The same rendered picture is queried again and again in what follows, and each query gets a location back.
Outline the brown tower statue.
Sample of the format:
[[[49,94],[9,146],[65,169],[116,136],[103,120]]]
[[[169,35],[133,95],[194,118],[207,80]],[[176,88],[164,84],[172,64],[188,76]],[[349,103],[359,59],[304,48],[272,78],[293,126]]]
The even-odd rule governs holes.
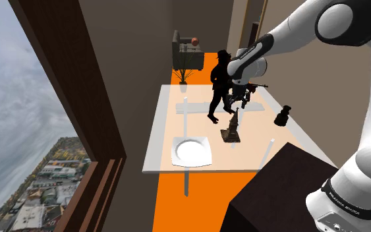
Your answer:
[[[239,109],[237,108],[236,111],[234,112],[232,118],[229,121],[229,126],[226,129],[221,129],[221,137],[224,142],[226,143],[234,143],[234,142],[240,142],[240,137],[238,134],[238,111]]]

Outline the potted plant with thin leaves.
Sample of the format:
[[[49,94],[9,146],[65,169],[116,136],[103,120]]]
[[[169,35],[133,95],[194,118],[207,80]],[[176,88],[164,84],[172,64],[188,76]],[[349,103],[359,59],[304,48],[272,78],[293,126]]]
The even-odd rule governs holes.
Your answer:
[[[193,55],[194,50],[189,49],[187,44],[180,47],[179,52],[176,55],[173,55],[173,74],[180,80],[179,88],[181,93],[186,92],[186,79],[192,75],[192,70],[190,70],[189,66]]]

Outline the window with brown frame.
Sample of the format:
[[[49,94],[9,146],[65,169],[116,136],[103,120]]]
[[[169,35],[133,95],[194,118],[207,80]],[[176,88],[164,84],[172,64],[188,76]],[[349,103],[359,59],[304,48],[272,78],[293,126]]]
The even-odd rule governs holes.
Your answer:
[[[0,207],[61,137],[76,136],[8,0],[0,0]]]

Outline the white table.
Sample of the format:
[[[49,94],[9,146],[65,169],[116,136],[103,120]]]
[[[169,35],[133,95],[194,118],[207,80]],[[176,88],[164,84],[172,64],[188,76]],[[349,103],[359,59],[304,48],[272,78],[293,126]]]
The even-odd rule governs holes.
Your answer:
[[[226,143],[220,130],[229,126],[232,116],[218,106],[213,124],[207,117],[212,91],[209,85],[187,85],[181,93],[179,85],[163,85],[157,101],[154,122],[142,172],[144,174],[183,173],[184,195],[188,196],[190,173],[255,173],[286,144],[291,143],[322,161],[333,162],[316,143],[289,118],[285,127],[274,124],[282,109],[270,93],[259,87],[253,100],[238,111],[238,134],[241,141]],[[171,163],[174,137],[206,136],[212,151],[212,164],[203,167],[180,167]]]

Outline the black man figure with hat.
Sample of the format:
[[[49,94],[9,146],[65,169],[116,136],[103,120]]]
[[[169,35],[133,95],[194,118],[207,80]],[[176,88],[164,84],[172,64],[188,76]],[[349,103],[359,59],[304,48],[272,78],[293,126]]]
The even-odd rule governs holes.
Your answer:
[[[223,109],[226,112],[228,112],[229,114],[233,114],[235,112],[231,109],[231,106],[227,105],[227,95],[232,95],[232,87],[234,85],[231,77],[227,73],[227,66],[231,61],[231,54],[228,53],[225,49],[222,49],[217,52],[217,59],[218,64],[212,69],[210,74],[210,80],[213,84],[212,90],[214,91],[214,94],[209,106],[208,118],[212,121],[213,124],[217,124],[219,121],[219,119],[214,116],[214,112],[221,100],[223,100]],[[251,91],[247,90],[246,92],[255,93],[257,87],[266,87],[266,85],[252,85],[253,89]],[[241,100],[243,96],[238,97],[236,101]]]

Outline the white square plate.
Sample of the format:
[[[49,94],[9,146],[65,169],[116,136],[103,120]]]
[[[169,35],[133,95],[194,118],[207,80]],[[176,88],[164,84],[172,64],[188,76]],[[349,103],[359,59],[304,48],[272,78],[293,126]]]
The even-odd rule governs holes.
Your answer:
[[[174,137],[171,163],[180,167],[203,167],[212,164],[212,151],[206,136]]]

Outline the dark robot stand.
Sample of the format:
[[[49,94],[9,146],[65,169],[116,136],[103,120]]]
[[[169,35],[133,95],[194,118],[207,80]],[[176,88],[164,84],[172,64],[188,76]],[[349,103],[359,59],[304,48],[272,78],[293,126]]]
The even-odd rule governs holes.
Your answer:
[[[336,171],[286,143],[230,201],[219,232],[319,232],[306,196]]]

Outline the small black bottle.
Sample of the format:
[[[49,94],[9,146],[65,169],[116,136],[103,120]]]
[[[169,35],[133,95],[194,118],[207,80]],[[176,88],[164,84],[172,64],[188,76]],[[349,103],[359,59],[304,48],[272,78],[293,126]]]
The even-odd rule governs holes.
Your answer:
[[[285,127],[289,119],[289,113],[291,109],[292,107],[284,105],[282,110],[277,114],[276,118],[274,119],[274,124],[279,127]]]

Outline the orange rug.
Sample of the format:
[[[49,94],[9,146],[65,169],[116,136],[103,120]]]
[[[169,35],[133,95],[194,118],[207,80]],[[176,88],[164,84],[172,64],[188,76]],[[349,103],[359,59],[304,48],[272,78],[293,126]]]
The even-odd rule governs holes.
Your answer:
[[[161,173],[152,232],[219,232],[229,202],[254,173]]]

